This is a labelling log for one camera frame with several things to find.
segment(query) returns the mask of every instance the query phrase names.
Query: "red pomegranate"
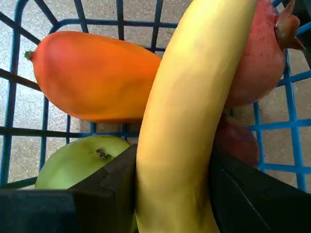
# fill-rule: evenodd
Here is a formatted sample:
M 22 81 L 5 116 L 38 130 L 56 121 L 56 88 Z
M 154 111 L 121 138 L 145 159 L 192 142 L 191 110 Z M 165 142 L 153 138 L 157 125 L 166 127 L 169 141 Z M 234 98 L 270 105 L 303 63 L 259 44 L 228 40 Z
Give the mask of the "red pomegranate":
M 279 15 L 270 0 L 259 0 L 244 55 L 225 108 L 251 104 L 267 95 L 281 79 L 284 49 L 304 50 L 296 38 L 300 20 L 292 15 L 295 0 Z
M 250 166 L 257 166 L 259 147 L 252 132 L 236 119 L 222 114 L 214 138 L 214 146 Z

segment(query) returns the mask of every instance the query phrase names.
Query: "concrete floor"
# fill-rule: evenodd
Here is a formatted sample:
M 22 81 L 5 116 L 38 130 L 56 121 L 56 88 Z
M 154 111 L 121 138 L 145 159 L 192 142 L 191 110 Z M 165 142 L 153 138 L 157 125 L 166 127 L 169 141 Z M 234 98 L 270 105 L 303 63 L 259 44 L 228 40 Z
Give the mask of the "concrete floor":
M 77 18 L 73 0 L 45 0 L 57 19 L 68 17 Z M 191 0 L 165 0 L 161 21 L 178 22 Z M 0 11 L 13 18 L 16 0 L 0 0 Z M 82 0 L 87 18 L 116 19 L 115 0 Z M 155 13 L 155 0 L 124 0 L 124 18 L 130 20 L 153 21 Z M 29 0 L 24 15 L 22 26 L 33 33 L 39 39 L 44 38 L 51 28 L 51 24 L 41 13 L 33 0 Z M 112 26 L 89 26 L 90 33 L 118 37 L 117 27 Z M 80 31 L 79 25 L 70 25 L 61 30 Z M 139 44 L 150 44 L 152 28 L 125 27 L 125 39 Z M 160 29 L 157 45 L 165 47 L 169 42 L 173 30 Z M 12 30 L 0 22 L 0 67 L 9 70 L 11 53 Z M 32 64 L 23 54 L 27 50 L 34 50 L 35 45 L 27 39 L 21 39 L 21 50 L 18 74 L 35 82 Z M 309 70 L 302 53 L 290 51 L 291 68 L 293 74 Z M 4 124 L 5 106 L 7 98 L 7 81 L 0 79 L 0 125 Z M 305 80 L 294 84 L 295 100 L 298 116 L 301 119 L 311 118 L 311 80 Z M 41 129 L 42 124 L 43 94 L 18 85 L 17 102 L 15 111 L 15 127 Z M 261 119 L 263 123 L 286 121 L 289 119 L 286 104 L 285 88 L 279 87 L 270 95 L 260 101 Z M 254 123 L 252 106 L 246 106 L 236 110 L 237 118 L 245 124 Z M 132 125 L 131 129 L 139 129 L 139 125 Z M 50 104 L 49 106 L 49 130 L 65 131 L 66 114 Z M 72 119 L 72 132 L 87 132 L 87 122 Z M 97 131 L 117 131 L 120 125 L 99 125 Z M 311 127 L 300 130 L 302 150 L 305 165 L 311 166 L 311 146 L 309 144 Z M 293 149 L 291 145 L 291 133 L 288 129 L 263 132 L 263 142 L 266 162 L 293 165 Z M 65 144 L 62 138 L 48 138 L 47 155 Z M 37 175 L 40 152 L 40 138 L 36 137 L 13 137 L 12 158 L 10 163 L 9 181 L 17 181 Z M 293 173 L 267 171 L 268 174 L 296 186 L 296 177 Z M 308 190 L 311 192 L 311 176 L 307 176 Z

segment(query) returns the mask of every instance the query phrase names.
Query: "yellow banana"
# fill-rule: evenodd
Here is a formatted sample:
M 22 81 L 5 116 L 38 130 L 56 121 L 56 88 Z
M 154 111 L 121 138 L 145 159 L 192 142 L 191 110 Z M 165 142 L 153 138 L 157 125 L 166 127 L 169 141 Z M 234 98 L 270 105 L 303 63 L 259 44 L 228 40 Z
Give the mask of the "yellow banana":
M 140 233 L 219 232 L 207 193 L 208 155 L 256 3 L 193 0 L 182 17 L 140 131 Z

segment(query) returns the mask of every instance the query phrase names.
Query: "blue plastic basket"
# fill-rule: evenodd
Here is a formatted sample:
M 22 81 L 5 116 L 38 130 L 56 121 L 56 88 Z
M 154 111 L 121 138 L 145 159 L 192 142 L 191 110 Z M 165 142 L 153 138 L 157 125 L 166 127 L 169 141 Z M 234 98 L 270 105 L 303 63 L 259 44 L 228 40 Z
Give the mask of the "blue plastic basket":
M 156 1 L 155 20 L 153 22 L 124 20 L 123 0 L 116 0 L 117 20 L 87 19 L 83 11 L 81 0 L 74 0 L 79 18 L 67 18 L 61 21 L 58 21 L 55 18 L 55 16 L 53 15 L 53 13 L 50 11 L 50 9 L 47 7 L 47 5 L 45 4 L 43 0 L 34 0 L 34 1 L 37 3 L 37 5 L 42 10 L 44 15 L 48 18 L 48 20 L 52 24 L 52 28 L 49 33 L 53 33 L 59 30 L 61 27 L 65 25 L 70 25 L 70 24 L 80 24 L 82 31 L 85 33 L 88 33 L 88 28 L 87 28 L 88 25 L 112 25 L 112 26 L 118 26 L 119 39 L 123 40 L 124 39 L 124 26 L 152 27 L 153 33 L 152 33 L 151 46 L 147 48 L 152 52 L 165 51 L 165 48 L 156 47 L 159 28 L 176 28 L 177 26 L 177 23 L 168 23 L 168 22 L 160 21 L 163 0 Z M 14 117 L 15 102 L 16 102 L 17 84 L 40 91 L 38 84 L 17 75 L 18 56 L 19 56 L 19 49 L 20 49 L 20 36 L 23 35 L 24 37 L 34 42 L 35 44 L 38 44 L 40 42 L 38 38 L 36 38 L 34 35 L 32 35 L 27 30 L 21 27 L 22 14 L 23 14 L 23 10 L 27 2 L 28 0 L 19 0 L 17 2 L 14 21 L 11 20 L 6 15 L 4 15 L 2 12 L 0 12 L 0 20 L 13 29 L 10 72 L 0 69 L 0 76 L 9 81 L 9 91 L 8 91 L 5 124 L 4 126 L 0 127 L 0 135 L 3 135 L 2 161 L 1 161 L 1 167 L 0 167 L 0 187 L 5 187 L 5 188 L 22 188 L 22 187 L 30 186 L 34 184 L 36 181 L 36 177 L 33 177 L 33 178 L 28 178 L 28 179 L 13 182 L 13 183 L 8 183 L 12 136 L 40 136 L 41 137 L 41 152 L 40 152 L 40 162 L 39 162 L 39 169 L 41 169 L 45 163 L 47 137 L 62 137 L 66 139 L 66 143 L 69 143 L 70 138 L 86 137 L 86 136 L 97 134 L 95 133 L 95 123 L 90 124 L 89 133 L 71 133 L 70 132 L 70 116 L 67 116 L 66 132 L 49 131 L 48 130 L 49 101 L 47 100 L 47 98 L 44 98 L 43 122 L 42 122 L 41 130 L 23 129 L 23 128 L 13 127 L 13 117 Z M 280 2 L 281 0 L 276 0 L 274 1 L 274 5 L 277 6 L 280 4 Z M 307 30 L 311 30 L 311 22 L 302 26 L 299 29 L 298 34 L 304 33 Z M 311 70 L 292 76 L 290 66 L 289 66 L 289 56 L 287 52 L 286 52 L 286 57 L 287 57 L 287 60 L 286 60 L 286 68 L 284 72 L 284 79 L 279 82 L 278 86 L 285 86 L 285 89 L 286 89 L 286 98 L 287 98 L 287 105 L 288 105 L 288 111 L 289 111 L 289 121 L 262 124 L 260 120 L 260 114 L 259 114 L 259 104 L 254 103 L 255 125 L 250 126 L 250 129 L 255 131 L 257 134 L 257 140 L 258 140 L 259 147 L 260 147 L 260 162 L 259 162 L 260 170 L 265 171 L 266 169 L 269 169 L 269 170 L 296 173 L 298 188 L 303 191 L 306 191 L 305 175 L 311 174 L 311 167 L 306 167 L 303 165 L 299 127 L 311 126 L 311 119 L 298 119 L 297 112 L 296 112 L 296 106 L 295 106 L 295 100 L 294 100 L 293 83 L 304 80 L 306 78 L 310 78 Z M 264 162 L 264 150 L 263 150 L 261 132 L 263 130 L 274 130 L 274 129 L 290 129 L 291 130 L 292 145 L 293 145 L 293 151 L 294 151 L 294 165 L 293 166 L 280 165 L 280 164 L 268 164 Z M 111 133 L 105 133 L 105 134 L 113 134 L 113 135 L 121 136 L 124 138 L 138 136 L 138 132 L 128 132 L 126 130 L 125 125 L 122 126 L 121 132 L 111 132 Z

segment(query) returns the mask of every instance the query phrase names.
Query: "apple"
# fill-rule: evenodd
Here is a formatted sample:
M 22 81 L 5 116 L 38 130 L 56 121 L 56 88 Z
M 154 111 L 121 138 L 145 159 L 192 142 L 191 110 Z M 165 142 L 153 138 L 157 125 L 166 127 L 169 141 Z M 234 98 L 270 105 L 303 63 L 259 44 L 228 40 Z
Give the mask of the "apple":
M 131 144 L 121 138 L 97 135 L 81 138 L 56 151 L 45 163 L 36 189 L 68 189 L 93 174 Z

